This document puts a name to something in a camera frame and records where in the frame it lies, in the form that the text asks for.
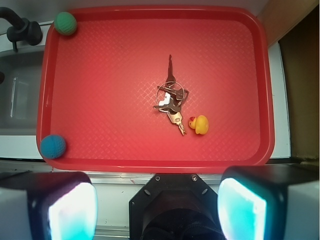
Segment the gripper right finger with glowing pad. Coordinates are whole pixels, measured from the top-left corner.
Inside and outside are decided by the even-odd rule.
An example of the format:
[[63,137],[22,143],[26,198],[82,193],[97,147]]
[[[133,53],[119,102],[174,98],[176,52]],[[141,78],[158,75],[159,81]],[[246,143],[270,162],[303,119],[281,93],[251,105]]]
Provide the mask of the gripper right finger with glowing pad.
[[318,240],[319,167],[231,166],[221,176],[217,210],[227,240]]

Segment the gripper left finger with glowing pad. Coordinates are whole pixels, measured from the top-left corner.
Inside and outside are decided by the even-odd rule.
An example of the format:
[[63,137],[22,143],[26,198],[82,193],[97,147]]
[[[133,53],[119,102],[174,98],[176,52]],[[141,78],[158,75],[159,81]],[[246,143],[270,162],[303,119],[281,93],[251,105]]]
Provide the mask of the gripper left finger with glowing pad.
[[89,176],[75,172],[2,172],[2,240],[92,240],[98,197]]

